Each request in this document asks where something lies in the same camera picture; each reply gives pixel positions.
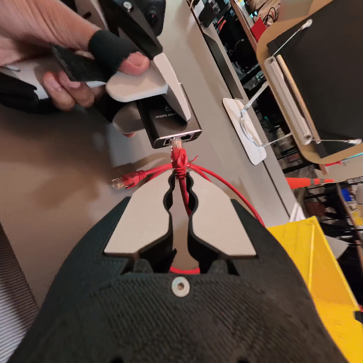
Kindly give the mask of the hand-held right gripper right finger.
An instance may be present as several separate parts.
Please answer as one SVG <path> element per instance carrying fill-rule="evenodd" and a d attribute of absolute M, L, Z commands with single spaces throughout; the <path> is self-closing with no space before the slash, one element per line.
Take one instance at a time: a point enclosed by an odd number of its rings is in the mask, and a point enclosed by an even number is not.
<path fill-rule="evenodd" d="M 196 172 L 187 174 L 187 187 L 191 211 L 188 252 L 199 268 L 209 268 L 216 260 L 256 257 L 232 199 Z"/>

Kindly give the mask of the black panel with tan rim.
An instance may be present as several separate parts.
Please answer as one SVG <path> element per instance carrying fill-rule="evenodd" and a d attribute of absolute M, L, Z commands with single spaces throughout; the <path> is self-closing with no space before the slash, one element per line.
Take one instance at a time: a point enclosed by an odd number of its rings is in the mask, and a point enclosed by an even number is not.
<path fill-rule="evenodd" d="M 262 34 L 256 56 L 275 57 L 306 116 L 313 140 L 303 145 L 286 120 L 302 156 L 329 164 L 362 152 L 362 1 L 313 1 L 310 13 L 277 21 Z"/>

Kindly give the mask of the grey desk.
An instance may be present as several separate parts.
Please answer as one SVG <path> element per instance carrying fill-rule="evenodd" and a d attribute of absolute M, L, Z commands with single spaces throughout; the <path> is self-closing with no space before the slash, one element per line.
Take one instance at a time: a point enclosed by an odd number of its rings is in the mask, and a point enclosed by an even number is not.
<path fill-rule="evenodd" d="M 186 1 L 167 1 L 159 39 L 202 127 L 185 144 L 188 156 L 232 183 L 266 226 L 287 223 L 295 196 L 271 148 L 250 163 L 222 105 L 229 89 Z M 75 244 L 135 191 L 110 180 L 169 156 L 144 130 L 128 139 L 94 109 L 38 116 L 1 106 L 1 223 L 38 305 Z"/>

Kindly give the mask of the cluttered shelf rack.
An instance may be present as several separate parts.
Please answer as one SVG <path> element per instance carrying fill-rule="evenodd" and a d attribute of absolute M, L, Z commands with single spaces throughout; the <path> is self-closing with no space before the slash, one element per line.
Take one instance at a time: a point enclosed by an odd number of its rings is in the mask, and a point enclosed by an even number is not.
<path fill-rule="evenodd" d="M 362 290 L 362 183 L 329 183 L 306 192 L 308 215 L 318 217 L 351 288 Z"/>

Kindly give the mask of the red box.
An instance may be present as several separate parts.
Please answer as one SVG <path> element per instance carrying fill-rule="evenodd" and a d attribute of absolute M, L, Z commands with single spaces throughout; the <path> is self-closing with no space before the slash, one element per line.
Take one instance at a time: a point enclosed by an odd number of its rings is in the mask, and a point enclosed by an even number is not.
<path fill-rule="evenodd" d="M 262 34 L 265 32 L 266 30 L 266 25 L 263 22 L 263 20 L 261 19 L 261 17 L 259 17 L 256 22 L 254 23 L 254 25 L 251 27 L 251 32 L 254 36 L 254 38 L 256 39 L 256 42 L 258 42 L 262 36 Z"/>

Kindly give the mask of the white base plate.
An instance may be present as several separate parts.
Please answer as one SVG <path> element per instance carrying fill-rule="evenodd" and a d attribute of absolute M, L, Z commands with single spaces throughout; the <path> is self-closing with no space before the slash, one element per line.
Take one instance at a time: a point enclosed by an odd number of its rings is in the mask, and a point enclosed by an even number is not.
<path fill-rule="evenodd" d="M 222 103 L 250 162 L 260 164 L 266 158 L 266 150 L 244 105 L 232 98 L 223 98 Z"/>

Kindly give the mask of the yellow plastic storage bin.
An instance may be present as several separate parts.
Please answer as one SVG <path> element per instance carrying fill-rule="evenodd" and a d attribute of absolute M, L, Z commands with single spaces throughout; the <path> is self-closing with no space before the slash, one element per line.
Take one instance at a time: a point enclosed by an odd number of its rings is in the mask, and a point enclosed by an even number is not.
<path fill-rule="evenodd" d="M 347 361 L 362 363 L 362 311 L 316 217 L 267 229 L 293 260 L 325 329 Z"/>

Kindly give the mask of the small black device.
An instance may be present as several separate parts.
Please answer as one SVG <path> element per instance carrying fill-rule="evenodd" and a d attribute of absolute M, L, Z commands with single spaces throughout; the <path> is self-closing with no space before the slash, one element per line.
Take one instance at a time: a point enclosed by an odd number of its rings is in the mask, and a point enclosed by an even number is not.
<path fill-rule="evenodd" d="M 218 10 L 219 7 L 215 0 L 199 1 L 194 8 L 199 23 L 205 28 L 208 28 L 215 20 Z"/>

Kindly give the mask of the silver metal bar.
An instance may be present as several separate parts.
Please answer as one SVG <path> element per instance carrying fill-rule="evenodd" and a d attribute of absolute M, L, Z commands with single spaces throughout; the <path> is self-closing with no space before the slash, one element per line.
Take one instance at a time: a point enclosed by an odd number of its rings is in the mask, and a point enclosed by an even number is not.
<path fill-rule="evenodd" d="M 313 133 L 307 122 L 306 116 L 296 101 L 293 92 L 289 88 L 288 81 L 275 57 L 265 60 L 264 66 L 273 94 L 283 107 L 286 120 L 289 120 L 296 133 L 297 139 L 305 146 L 312 142 Z"/>

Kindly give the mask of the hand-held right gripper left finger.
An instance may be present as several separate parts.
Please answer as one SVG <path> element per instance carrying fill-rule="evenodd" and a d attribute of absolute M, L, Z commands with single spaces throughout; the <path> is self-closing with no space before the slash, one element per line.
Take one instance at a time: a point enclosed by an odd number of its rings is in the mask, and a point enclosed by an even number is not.
<path fill-rule="evenodd" d="M 133 193 L 105 249 L 108 256 L 161 262 L 173 252 L 175 177 L 166 171 Z"/>

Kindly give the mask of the orange traffic cone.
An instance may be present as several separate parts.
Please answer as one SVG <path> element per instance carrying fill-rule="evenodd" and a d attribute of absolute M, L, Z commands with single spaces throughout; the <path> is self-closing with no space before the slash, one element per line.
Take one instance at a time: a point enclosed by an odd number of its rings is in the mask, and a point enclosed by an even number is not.
<path fill-rule="evenodd" d="M 334 179 L 319 178 L 286 178 L 286 181 L 291 190 L 335 182 Z"/>

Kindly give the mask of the black ethernet splitter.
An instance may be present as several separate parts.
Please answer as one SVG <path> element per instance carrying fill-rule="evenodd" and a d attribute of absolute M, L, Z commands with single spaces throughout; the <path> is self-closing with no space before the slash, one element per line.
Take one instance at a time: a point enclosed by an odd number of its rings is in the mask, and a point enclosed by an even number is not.
<path fill-rule="evenodd" d="M 184 85 L 180 83 L 191 118 L 185 121 L 170 107 L 162 95 L 144 98 L 136 101 L 136 105 L 153 149 L 169 146 L 170 140 L 180 138 L 182 142 L 196 140 L 202 134 L 202 128 L 185 92 Z"/>

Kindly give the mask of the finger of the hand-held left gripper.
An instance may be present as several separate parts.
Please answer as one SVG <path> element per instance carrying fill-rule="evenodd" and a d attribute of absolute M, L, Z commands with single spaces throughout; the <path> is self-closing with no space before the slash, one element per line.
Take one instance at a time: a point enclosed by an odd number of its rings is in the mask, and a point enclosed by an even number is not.
<path fill-rule="evenodd" d="M 136 102 L 123 104 L 111 123 L 120 134 L 126 137 L 133 137 L 137 132 L 145 129 Z"/>
<path fill-rule="evenodd" d="M 191 118 L 188 101 L 169 59 L 164 53 L 160 53 L 153 58 L 153 62 L 168 86 L 165 95 L 167 103 L 188 122 Z"/>

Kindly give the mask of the person's left hand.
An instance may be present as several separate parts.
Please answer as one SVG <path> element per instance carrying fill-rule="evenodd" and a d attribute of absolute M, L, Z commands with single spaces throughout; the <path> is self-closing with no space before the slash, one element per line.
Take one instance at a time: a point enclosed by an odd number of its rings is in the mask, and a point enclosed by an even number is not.
<path fill-rule="evenodd" d="M 0 5 L 1 66 L 40 55 L 51 44 L 95 55 L 93 41 L 100 35 L 107 35 L 119 50 L 111 65 L 113 72 L 139 76 L 150 66 L 128 39 L 103 31 L 61 1 L 1 1 Z M 72 111 L 76 105 L 89 108 L 104 92 L 102 87 L 71 81 L 63 70 L 46 72 L 43 87 L 61 111 Z"/>

